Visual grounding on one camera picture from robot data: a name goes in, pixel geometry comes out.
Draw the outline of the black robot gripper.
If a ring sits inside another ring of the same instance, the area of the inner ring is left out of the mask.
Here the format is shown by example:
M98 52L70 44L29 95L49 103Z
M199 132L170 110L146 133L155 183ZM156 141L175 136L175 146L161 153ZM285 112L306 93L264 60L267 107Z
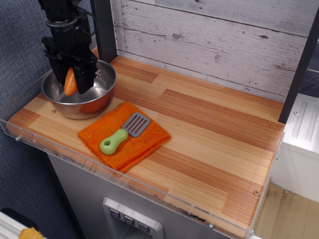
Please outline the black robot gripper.
M87 92L100 76L97 57L90 51L91 31L88 21L46 21L51 37L43 37L45 53L57 81L65 85L69 68L73 68L79 94Z

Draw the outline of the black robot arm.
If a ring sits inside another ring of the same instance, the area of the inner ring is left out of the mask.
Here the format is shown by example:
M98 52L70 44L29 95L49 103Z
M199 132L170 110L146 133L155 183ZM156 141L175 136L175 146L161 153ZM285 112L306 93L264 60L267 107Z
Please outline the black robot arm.
M45 11L45 23L50 28L51 36L43 37L45 55L57 81L64 85L69 68L73 69L75 81L80 94L94 85L96 78L97 57L89 46L92 33L88 16L94 24L94 15L79 6L78 0L40 0Z

